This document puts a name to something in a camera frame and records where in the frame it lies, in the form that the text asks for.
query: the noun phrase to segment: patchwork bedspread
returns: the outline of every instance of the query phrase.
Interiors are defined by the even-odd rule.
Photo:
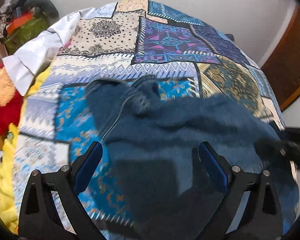
[[[152,73],[162,100],[207,98],[224,93],[264,122],[284,122],[264,73],[226,35],[199,19],[148,0],[112,3],[81,19],[60,49],[49,76],[26,100],[14,157],[15,206],[19,213],[33,169],[57,171],[100,141],[84,94],[96,78],[131,82]],[[63,224],[71,227],[57,195]],[[79,199],[92,219],[133,225],[112,174],[107,149]]]

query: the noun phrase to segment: pile of clothes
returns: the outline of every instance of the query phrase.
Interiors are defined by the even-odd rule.
[[[0,41],[8,36],[7,28],[16,18],[22,14],[22,8],[27,0],[10,0],[0,8]]]

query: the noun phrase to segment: blue patterned patch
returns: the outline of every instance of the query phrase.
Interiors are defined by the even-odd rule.
[[[92,18],[111,18],[115,10],[117,3],[108,3],[100,8],[90,10],[90,12],[83,19]]]
[[[160,81],[158,82],[160,97],[162,100],[169,100],[199,95],[198,88],[194,88],[195,82],[198,81],[194,78]],[[63,88],[56,114],[55,139],[71,142],[69,153],[71,163],[77,156],[83,155],[93,141],[101,141],[86,103],[84,88],[84,86]],[[107,148],[103,145],[101,162],[87,189],[79,194],[79,199],[92,219],[108,218],[114,222],[130,225],[133,222],[130,211],[116,184]]]
[[[240,49],[238,49],[232,41],[226,39],[226,36],[222,35],[221,32],[217,32],[212,26],[206,24],[205,26],[191,25],[190,27],[195,35],[209,44],[213,53],[225,56],[242,65],[245,63],[249,64],[246,57],[240,52]]]
[[[217,63],[219,60],[189,29],[175,27],[141,18],[141,30],[134,63],[164,63],[170,61],[195,61]]]
[[[152,16],[161,17],[168,20],[173,20],[175,22],[189,23],[194,25],[205,25],[201,20],[184,14],[178,10],[175,10],[169,6],[162,3],[157,3],[153,1],[148,2],[148,14]]]
[[[62,83],[43,85],[27,98],[26,112],[19,124],[20,132],[46,139],[54,138],[54,116],[62,86]]]

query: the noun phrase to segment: blue cloth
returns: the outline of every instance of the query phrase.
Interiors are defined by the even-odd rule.
[[[192,82],[189,80],[159,81],[161,100],[193,96]],[[83,155],[93,141],[101,141],[95,127],[92,114],[88,109],[84,94],[85,86],[64,87],[60,92],[59,107],[56,114],[56,140],[71,142],[69,161]],[[97,167],[87,190],[79,194],[79,199],[92,219],[105,218],[130,225],[133,220],[127,208],[122,192],[117,187],[117,180],[111,171],[108,151],[103,145],[103,157]]]
[[[278,137],[236,101],[219,95],[162,102],[157,80],[149,75],[131,86],[95,80],[86,95],[125,201],[146,237],[194,239],[222,201],[204,168],[194,168],[193,149],[202,141],[244,171],[268,169],[283,223],[286,228],[293,223],[298,187],[290,165],[281,159],[262,161],[253,147],[261,138]]]

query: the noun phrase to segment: mandala pattern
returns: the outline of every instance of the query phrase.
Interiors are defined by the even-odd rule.
[[[78,33],[70,44],[59,50],[58,55],[97,57],[102,54],[135,51],[139,16],[144,10],[114,12],[112,19],[83,19]]]
[[[204,74],[210,64],[197,63],[197,66],[200,73],[202,96],[208,98],[214,94],[221,93],[221,90]]]
[[[204,64],[200,70],[201,82],[207,79],[217,90],[226,94],[230,98],[236,99],[240,104],[250,110],[254,116],[261,118],[271,115],[271,112],[264,106],[257,83],[247,69],[232,60],[219,59],[222,66],[215,64]]]
[[[89,29],[89,32],[92,32],[96,38],[99,37],[110,38],[115,34],[121,33],[120,27],[122,27],[122,25],[117,25],[115,21],[101,20],[101,22],[93,23],[92,28]]]
[[[157,3],[153,1],[149,1],[148,3],[149,3],[148,5],[149,15],[158,16],[169,20],[174,20],[175,22],[189,23],[193,25],[205,25],[205,23],[202,22],[201,20],[186,15],[162,3]]]
[[[175,27],[141,18],[135,63],[197,61],[219,63],[208,46],[192,36],[187,28]]]

